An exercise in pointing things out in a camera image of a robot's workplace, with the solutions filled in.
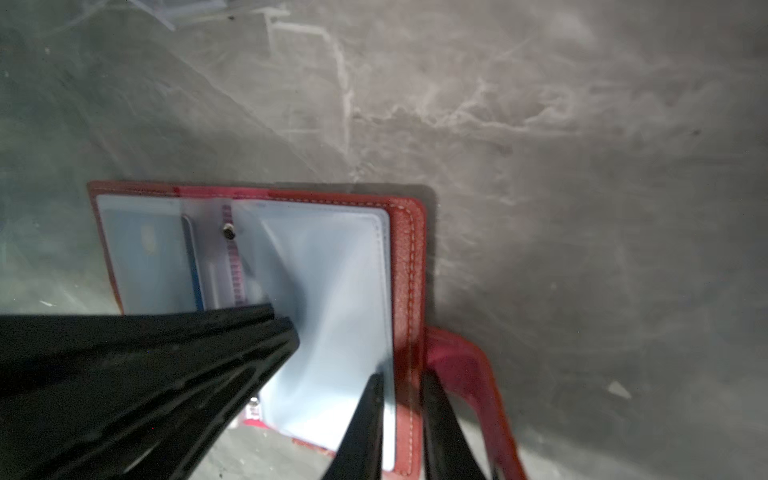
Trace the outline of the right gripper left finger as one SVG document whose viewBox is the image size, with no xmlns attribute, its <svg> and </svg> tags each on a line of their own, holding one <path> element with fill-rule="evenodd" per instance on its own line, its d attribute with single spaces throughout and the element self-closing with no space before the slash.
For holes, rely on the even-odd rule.
<svg viewBox="0 0 768 480">
<path fill-rule="evenodd" d="M 384 381 L 370 376 L 323 480 L 379 480 L 382 476 Z"/>
</svg>

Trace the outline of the red card holder wallet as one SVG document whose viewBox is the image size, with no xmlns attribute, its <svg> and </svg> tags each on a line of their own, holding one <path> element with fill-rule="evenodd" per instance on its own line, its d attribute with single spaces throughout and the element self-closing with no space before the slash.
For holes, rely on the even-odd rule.
<svg viewBox="0 0 768 480">
<path fill-rule="evenodd" d="M 489 361 L 424 321 L 427 216 L 416 199 L 93 181 L 109 279 L 125 314 L 270 306 L 296 352 L 235 418 L 334 459 L 370 376 L 384 381 L 382 476 L 425 475 L 422 377 L 475 411 L 494 479 L 521 479 Z M 181 216 L 193 223 L 205 310 Z"/>
</svg>

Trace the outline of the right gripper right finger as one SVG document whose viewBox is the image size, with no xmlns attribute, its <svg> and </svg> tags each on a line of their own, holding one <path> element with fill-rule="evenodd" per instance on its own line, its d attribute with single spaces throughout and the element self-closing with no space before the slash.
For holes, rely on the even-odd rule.
<svg viewBox="0 0 768 480">
<path fill-rule="evenodd" d="M 437 376 L 422 377 L 425 473 L 429 480 L 485 480 Z"/>
</svg>

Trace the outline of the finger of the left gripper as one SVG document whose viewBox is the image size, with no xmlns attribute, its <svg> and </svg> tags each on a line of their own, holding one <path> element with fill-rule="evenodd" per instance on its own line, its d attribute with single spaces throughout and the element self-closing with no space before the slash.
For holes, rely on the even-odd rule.
<svg viewBox="0 0 768 480">
<path fill-rule="evenodd" d="M 296 352 L 267 305 L 162 315 L 5 315 L 5 479 L 186 479 Z"/>
</svg>

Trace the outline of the blue credit card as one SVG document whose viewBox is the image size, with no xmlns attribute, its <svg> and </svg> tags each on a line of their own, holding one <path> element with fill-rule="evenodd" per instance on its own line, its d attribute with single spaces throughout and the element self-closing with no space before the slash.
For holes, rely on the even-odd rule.
<svg viewBox="0 0 768 480">
<path fill-rule="evenodd" d="M 188 265 L 190 268 L 190 277 L 191 277 L 195 307 L 197 311 L 204 311 L 205 299 L 204 299 L 204 293 L 203 293 L 201 279 L 200 279 L 199 262 L 197 258 L 197 250 L 195 246 L 195 237 L 193 232 L 193 223 L 187 215 L 182 215 L 181 225 L 182 225 L 182 230 L 184 235 Z"/>
</svg>

